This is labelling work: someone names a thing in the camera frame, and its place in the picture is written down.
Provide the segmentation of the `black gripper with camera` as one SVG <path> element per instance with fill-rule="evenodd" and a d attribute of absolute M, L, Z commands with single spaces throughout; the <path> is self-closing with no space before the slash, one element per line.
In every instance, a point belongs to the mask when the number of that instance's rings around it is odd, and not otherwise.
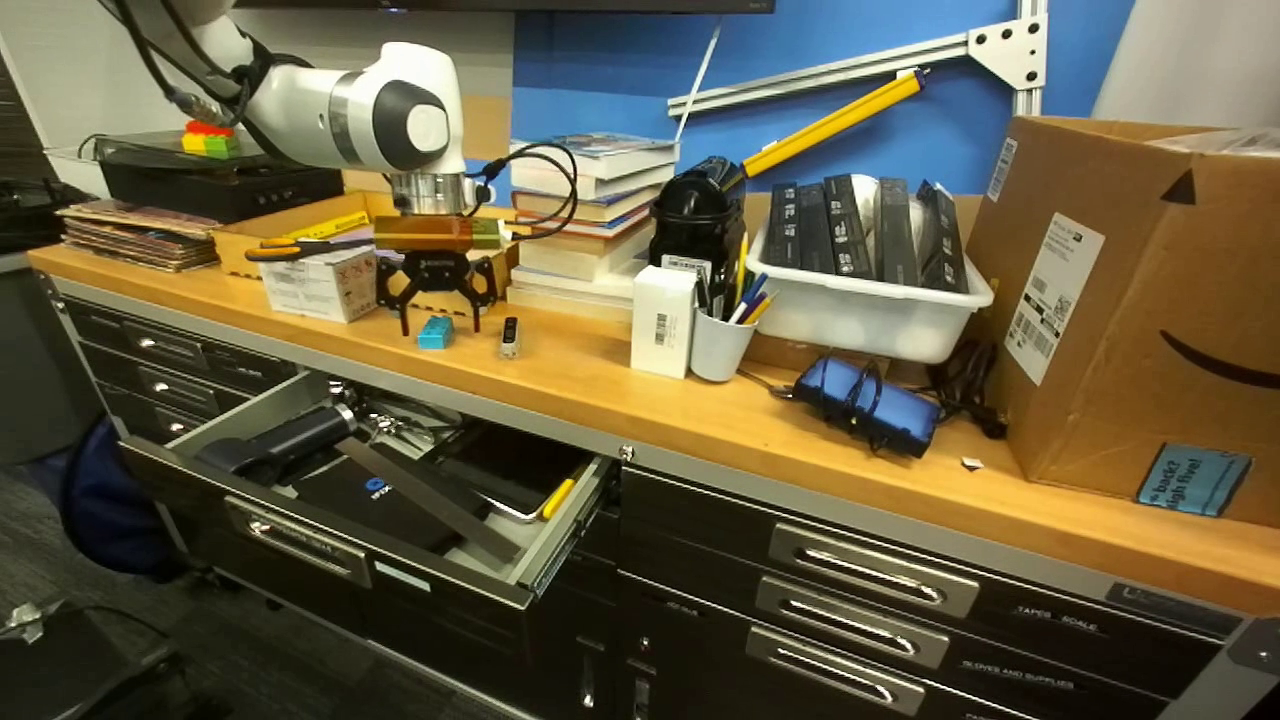
<path fill-rule="evenodd" d="M 373 218 L 377 300 L 395 313 L 407 334 L 407 306 L 421 292 L 460 292 L 469 300 L 472 333 L 486 306 L 500 296 L 497 255 L 509 235 L 500 218 L 486 218 L 490 184 L 448 174 L 395 174 L 394 215 Z"/>

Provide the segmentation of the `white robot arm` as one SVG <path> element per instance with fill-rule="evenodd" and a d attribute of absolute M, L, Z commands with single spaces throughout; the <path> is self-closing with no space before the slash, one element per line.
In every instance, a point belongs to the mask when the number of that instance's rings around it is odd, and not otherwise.
<path fill-rule="evenodd" d="M 478 184 L 451 54 L 387 40 L 363 68 L 315 68 L 241 28 L 231 5 L 102 0 L 183 116 L 244 128 L 280 161 L 382 172 L 394 184 L 395 223 L 382 223 L 377 238 L 399 251 L 395 314 L 421 292 L 460 292 L 472 313 L 491 305 L 491 262 L 469 261 Z"/>

